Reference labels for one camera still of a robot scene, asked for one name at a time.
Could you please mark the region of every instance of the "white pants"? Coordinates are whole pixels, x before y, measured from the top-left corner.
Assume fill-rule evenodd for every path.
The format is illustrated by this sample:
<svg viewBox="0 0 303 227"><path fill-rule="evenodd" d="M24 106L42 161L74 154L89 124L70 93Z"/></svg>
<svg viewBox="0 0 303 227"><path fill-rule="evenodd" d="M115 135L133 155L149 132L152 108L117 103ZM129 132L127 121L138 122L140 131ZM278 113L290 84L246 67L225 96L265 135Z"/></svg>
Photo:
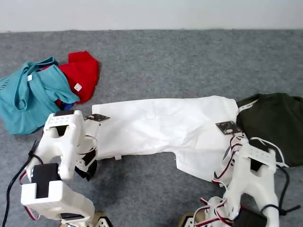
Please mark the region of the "white pants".
<svg viewBox="0 0 303 227"><path fill-rule="evenodd" d="M211 96L93 105L92 113L111 117L97 134L98 159L174 152L178 169L210 181L231 138L215 123L235 122L238 107Z"/></svg>

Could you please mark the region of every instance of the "black cable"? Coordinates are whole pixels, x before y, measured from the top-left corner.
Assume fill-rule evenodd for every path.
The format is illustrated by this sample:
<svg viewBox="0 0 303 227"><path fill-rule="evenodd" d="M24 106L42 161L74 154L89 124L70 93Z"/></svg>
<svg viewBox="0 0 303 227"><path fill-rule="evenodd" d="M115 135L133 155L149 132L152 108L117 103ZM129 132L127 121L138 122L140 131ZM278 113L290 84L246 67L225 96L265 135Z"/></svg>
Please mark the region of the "black cable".
<svg viewBox="0 0 303 227"><path fill-rule="evenodd" d="M12 189L16 179L18 178L18 176L21 174L21 172L25 169L25 167L29 164L29 162L32 160L33 157L38 158L38 160L42 162L41 158L38 157L37 155L34 154L34 151L36 150L37 146L39 143L34 142L29 154L28 154L28 159L27 161L23 164L23 166L20 168L20 170L17 172L17 174L13 177L13 179L10 181L9 185L8 185L8 189L6 191L6 209L5 209L5 214L4 214L4 218L3 218L3 222L2 222L2 227L5 227L6 221L8 219L8 215L9 215L9 195L10 195L10 190Z"/></svg>
<svg viewBox="0 0 303 227"><path fill-rule="evenodd" d="M289 186L289 183L290 183L290 177L289 177L289 174L288 172L282 168L281 166L277 165L277 167L285 174L285 177L286 177L286 181L285 181L285 185L284 185L284 188L281 192L281 196L280 196L280 200L279 200L279 206L276 206L274 204L268 204L266 206L264 206L262 209L261 209L261 212L263 212L266 208L268 207L273 207L273 208L276 208L278 211L279 211L279 215L280 216L285 216L287 213L291 212L291 211L294 211L294 210L297 210L297 209L300 209L301 208L301 205L297 205L293 208L290 208L288 210L284 210L282 209L282 204L283 204L283 200L284 200L284 197L285 197L285 194L286 194L286 190Z"/></svg>
<svg viewBox="0 0 303 227"><path fill-rule="evenodd" d="M43 161L42 161L42 159L41 159L39 156L37 156L37 155L35 155L35 154L29 154L29 156L30 156L30 157L35 157L35 158L37 158L37 159L39 160L39 162L40 162L41 164L43 164Z"/></svg>

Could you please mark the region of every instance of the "floor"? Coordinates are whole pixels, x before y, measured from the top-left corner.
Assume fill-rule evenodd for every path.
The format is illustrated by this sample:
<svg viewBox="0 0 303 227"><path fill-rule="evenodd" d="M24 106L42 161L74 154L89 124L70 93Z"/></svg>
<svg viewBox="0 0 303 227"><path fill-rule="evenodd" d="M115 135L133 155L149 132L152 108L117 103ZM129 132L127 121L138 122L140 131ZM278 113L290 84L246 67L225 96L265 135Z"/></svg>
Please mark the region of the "floor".
<svg viewBox="0 0 303 227"><path fill-rule="evenodd" d="M194 98L219 95L241 100L255 93L285 92L303 96L303 31L65 31L0 34L0 77L25 61L88 50L102 63L102 74L92 99L76 105L83 115L92 104L144 98ZM0 213L4 214L6 188L25 162L41 130L12 136L0 121ZM115 227L176 227L184 213L222 195L212 183L176 169L172 153L123 157L98 162L90 181L75 175L69 185L105 211ZM290 168L291 183L284 207L303 205L303 167ZM280 195L283 174L275 175ZM11 191L7 227L55 227L59 222L33 222L20 204L21 188ZM280 218L280 226L300 226L302 210Z"/></svg>

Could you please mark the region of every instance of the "red cloth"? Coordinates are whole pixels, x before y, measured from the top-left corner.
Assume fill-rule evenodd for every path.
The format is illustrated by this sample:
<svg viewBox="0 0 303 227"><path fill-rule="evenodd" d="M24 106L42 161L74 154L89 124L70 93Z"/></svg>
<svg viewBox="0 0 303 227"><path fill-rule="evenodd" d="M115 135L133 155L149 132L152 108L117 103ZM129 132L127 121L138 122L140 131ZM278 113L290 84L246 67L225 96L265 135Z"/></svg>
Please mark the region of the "red cloth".
<svg viewBox="0 0 303 227"><path fill-rule="evenodd" d="M87 51L68 54L68 63L59 65L59 69L65 74L71 87L71 91L79 96L80 101L88 101L95 90L98 81L99 64ZM82 88L77 91L76 84Z"/></svg>

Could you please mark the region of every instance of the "dark green cloth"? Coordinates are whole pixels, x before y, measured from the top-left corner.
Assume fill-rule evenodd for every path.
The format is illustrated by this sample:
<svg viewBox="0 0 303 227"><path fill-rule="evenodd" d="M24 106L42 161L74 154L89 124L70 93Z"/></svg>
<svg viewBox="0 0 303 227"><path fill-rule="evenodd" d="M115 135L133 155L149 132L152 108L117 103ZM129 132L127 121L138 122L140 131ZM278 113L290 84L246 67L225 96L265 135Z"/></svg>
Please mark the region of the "dark green cloth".
<svg viewBox="0 0 303 227"><path fill-rule="evenodd" d="M284 93L256 94L237 103L257 100L241 111L237 124L248 138L260 137L277 145L289 166L303 165L303 98Z"/></svg>

